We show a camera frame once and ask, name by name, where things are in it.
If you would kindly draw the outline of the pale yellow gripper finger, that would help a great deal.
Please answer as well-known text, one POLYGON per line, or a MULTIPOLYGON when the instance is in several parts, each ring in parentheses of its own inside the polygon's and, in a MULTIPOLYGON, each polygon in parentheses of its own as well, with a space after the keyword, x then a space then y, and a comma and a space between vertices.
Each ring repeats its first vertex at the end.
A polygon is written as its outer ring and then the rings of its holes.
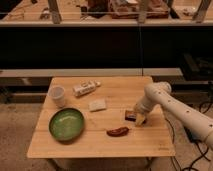
POLYGON ((146 122, 146 117, 141 114, 136 115, 135 126, 139 127, 146 122))

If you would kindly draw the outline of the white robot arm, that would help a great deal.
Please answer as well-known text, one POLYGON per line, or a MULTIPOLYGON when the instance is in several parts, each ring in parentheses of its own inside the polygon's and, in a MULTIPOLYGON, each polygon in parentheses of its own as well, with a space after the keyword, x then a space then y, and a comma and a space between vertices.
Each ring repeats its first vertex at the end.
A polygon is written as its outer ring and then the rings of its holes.
POLYGON ((213 150, 213 119, 173 98, 168 82, 150 83, 144 87, 144 96, 134 107, 135 124, 140 126, 157 104, 179 119, 185 127, 213 150))

